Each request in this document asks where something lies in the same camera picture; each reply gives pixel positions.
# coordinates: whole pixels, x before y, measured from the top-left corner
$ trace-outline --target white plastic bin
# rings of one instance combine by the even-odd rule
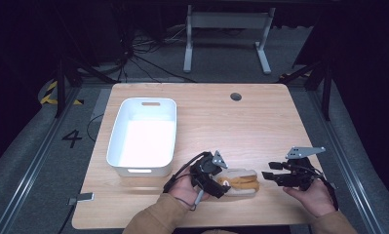
[[[124,100],[106,160],[120,176],[167,176],[175,148],[176,104],[169,98]]]

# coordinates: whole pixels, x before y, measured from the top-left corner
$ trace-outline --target printed number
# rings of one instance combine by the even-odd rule
[[[74,130],[74,131],[72,131],[72,133],[64,136],[62,140],[72,140],[72,142],[70,142],[70,148],[73,148],[73,146],[75,145],[75,141],[82,139],[81,137],[78,137],[78,134],[79,134],[79,131]]]

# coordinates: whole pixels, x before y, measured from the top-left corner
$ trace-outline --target wooden table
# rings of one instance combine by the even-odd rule
[[[231,94],[242,99],[235,101]],[[81,193],[94,201],[77,204],[78,229],[122,228],[156,202],[166,177],[120,177],[106,162],[108,142],[126,98],[172,98],[177,109],[174,174],[203,151],[219,150],[229,168],[253,169],[260,190],[253,197],[212,197],[188,213],[180,227],[288,225],[312,216],[274,181],[268,162],[285,162],[293,146],[311,147],[288,88],[280,84],[119,84],[112,88]],[[321,170],[316,156],[312,165]],[[272,171],[275,174],[289,171]]]

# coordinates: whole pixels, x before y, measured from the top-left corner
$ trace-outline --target forearm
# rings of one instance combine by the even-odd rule
[[[163,193],[157,203],[136,214],[123,233],[173,233],[187,212],[177,199]]]
[[[357,233],[341,212],[333,212],[316,218],[312,223],[312,228],[315,234]]]

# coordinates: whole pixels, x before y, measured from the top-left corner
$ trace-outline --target hand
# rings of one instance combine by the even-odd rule
[[[300,191],[291,187],[283,187],[283,190],[297,199],[303,207],[315,217],[320,217],[336,211],[328,189],[319,179],[313,180],[306,191]]]
[[[194,206],[194,202],[197,199],[198,192],[197,190],[191,185],[191,175],[190,175],[190,167],[187,167],[184,171],[181,172],[179,175],[179,179],[176,180],[173,187],[168,192],[170,195],[172,195],[175,198],[181,199],[184,202],[179,202],[188,210],[190,210]],[[204,193],[201,201],[209,199],[210,194]]]

